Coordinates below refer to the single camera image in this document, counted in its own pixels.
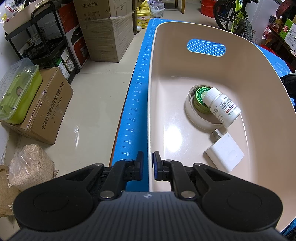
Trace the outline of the stacked large cardboard boxes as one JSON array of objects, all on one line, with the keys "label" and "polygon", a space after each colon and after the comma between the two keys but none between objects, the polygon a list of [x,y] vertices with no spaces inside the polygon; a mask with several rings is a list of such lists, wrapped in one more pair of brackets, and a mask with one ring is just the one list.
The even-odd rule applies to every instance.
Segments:
[{"label": "stacked large cardboard boxes", "polygon": [[91,60],[119,63],[133,40],[132,1],[73,3]]}]

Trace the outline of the cardboard box on floor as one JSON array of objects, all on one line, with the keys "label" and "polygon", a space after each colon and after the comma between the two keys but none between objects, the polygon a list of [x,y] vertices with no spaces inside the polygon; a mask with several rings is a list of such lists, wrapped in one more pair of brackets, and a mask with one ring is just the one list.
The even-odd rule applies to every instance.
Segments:
[{"label": "cardboard box on floor", "polygon": [[24,121],[19,125],[1,124],[22,136],[53,145],[74,91],[58,67],[40,73],[43,81]]}]

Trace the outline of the yellow oil jug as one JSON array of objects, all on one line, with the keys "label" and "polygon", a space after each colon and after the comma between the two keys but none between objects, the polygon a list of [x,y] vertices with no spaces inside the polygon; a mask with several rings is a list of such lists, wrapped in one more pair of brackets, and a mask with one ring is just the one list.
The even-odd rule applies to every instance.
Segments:
[{"label": "yellow oil jug", "polygon": [[151,18],[151,10],[147,1],[143,1],[139,7],[136,8],[137,26],[142,29],[147,28]]}]

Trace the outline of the black metal shelf rack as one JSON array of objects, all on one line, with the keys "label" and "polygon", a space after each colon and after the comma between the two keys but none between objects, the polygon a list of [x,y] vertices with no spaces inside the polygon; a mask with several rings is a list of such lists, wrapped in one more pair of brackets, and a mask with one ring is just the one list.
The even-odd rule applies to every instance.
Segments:
[{"label": "black metal shelf rack", "polygon": [[79,68],[53,1],[35,1],[3,26],[5,39],[19,59],[41,69],[58,67],[71,83]]}]

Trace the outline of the green round tin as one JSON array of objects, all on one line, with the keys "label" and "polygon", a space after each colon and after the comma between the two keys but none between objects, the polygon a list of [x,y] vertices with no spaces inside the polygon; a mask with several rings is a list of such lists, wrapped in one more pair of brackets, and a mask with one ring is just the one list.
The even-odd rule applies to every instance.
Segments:
[{"label": "green round tin", "polygon": [[204,96],[210,89],[211,87],[208,86],[198,86],[194,93],[193,105],[196,110],[203,114],[211,114],[210,108],[208,108],[208,106],[203,102]]}]

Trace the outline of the plastic bag of grain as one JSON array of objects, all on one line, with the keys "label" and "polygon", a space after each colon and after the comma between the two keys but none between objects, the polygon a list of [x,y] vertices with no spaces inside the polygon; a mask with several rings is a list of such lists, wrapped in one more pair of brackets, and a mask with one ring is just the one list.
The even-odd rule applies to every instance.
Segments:
[{"label": "plastic bag of grain", "polygon": [[54,162],[38,144],[25,145],[9,166],[9,185],[24,191],[56,178]]}]

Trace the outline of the clear tape roll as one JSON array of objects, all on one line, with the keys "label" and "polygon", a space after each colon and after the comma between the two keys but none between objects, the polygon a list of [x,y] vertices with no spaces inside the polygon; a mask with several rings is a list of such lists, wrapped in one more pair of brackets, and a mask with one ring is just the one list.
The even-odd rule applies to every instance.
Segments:
[{"label": "clear tape roll", "polygon": [[185,100],[185,112],[190,121],[196,125],[198,128],[201,128],[205,131],[212,132],[217,128],[222,128],[223,125],[218,119],[211,114],[203,114],[195,109],[193,105],[194,93],[197,90],[198,86],[208,86],[208,85],[195,85],[193,86],[188,96]]}]

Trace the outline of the blue silicone baking mat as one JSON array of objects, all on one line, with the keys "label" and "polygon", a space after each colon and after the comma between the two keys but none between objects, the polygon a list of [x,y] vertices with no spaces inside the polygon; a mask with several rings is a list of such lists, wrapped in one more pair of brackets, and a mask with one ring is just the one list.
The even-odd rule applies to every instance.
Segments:
[{"label": "blue silicone baking mat", "polygon": [[168,191],[154,179],[151,154],[185,166],[213,162],[206,150],[215,141],[213,115],[203,130],[185,112],[195,86],[216,87],[240,108],[229,126],[244,158],[231,174],[275,192],[283,213],[277,229],[295,227],[295,109],[281,81],[290,73],[273,53],[215,27],[153,20],[132,75],[119,126],[113,160],[144,153],[143,179],[129,191]]}]

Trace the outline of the white plastic bag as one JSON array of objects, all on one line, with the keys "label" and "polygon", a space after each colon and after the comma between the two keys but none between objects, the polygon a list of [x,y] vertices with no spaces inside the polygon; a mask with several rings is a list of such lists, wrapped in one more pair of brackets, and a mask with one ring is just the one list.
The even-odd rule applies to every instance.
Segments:
[{"label": "white plastic bag", "polygon": [[165,4],[161,0],[147,1],[151,10],[152,18],[161,18],[165,11]]}]

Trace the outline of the bicycle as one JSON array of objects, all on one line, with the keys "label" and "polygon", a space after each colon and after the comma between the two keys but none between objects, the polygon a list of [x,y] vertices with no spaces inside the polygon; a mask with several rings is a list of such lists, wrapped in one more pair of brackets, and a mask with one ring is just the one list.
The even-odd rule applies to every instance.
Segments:
[{"label": "bicycle", "polygon": [[251,2],[218,0],[214,4],[213,13],[219,28],[252,42],[253,30],[246,11],[247,4]]}]

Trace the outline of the white medicine bottle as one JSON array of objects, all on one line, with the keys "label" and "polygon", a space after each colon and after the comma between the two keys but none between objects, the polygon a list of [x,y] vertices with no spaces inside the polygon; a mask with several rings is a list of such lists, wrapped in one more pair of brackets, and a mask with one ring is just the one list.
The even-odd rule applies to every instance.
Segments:
[{"label": "white medicine bottle", "polygon": [[203,98],[204,104],[225,128],[239,117],[242,110],[227,95],[212,87]]}]

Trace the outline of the red bucket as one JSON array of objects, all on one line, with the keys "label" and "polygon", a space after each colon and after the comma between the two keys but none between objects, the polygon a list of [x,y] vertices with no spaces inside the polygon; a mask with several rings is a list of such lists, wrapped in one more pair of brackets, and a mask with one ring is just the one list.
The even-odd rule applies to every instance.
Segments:
[{"label": "red bucket", "polygon": [[201,14],[210,18],[214,18],[215,3],[216,1],[214,0],[201,0]]}]

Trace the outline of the green plastic container with lid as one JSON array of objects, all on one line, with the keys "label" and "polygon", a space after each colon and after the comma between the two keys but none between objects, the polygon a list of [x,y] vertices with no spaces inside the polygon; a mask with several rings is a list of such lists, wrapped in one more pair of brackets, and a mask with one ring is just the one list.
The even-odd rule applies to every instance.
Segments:
[{"label": "green plastic container with lid", "polygon": [[11,65],[1,80],[1,121],[22,123],[42,81],[39,65],[29,58]]}]

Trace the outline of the green white carton box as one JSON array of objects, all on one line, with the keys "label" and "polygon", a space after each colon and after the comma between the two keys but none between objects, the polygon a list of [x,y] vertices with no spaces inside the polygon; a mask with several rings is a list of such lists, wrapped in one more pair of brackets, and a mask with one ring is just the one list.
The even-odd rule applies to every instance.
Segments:
[{"label": "green white carton box", "polygon": [[280,37],[287,43],[289,48],[295,52],[296,49],[296,29],[295,23],[287,19],[280,32]]}]

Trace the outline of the beige plastic storage bin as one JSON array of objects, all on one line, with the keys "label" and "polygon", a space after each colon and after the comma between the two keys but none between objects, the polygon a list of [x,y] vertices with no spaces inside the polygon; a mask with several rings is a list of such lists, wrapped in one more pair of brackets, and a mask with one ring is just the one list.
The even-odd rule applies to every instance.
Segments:
[{"label": "beige plastic storage bin", "polygon": [[283,204],[280,231],[295,219],[295,108],[252,42],[205,25],[158,25],[147,104],[150,154],[273,191]]}]

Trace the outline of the large white charger block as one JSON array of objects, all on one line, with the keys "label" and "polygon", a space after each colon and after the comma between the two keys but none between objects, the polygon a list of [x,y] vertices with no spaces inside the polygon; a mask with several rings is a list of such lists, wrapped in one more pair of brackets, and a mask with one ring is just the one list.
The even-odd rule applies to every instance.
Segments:
[{"label": "large white charger block", "polygon": [[230,173],[243,159],[244,153],[228,132],[222,134],[215,129],[212,135],[216,141],[205,153],[218,170]]}]

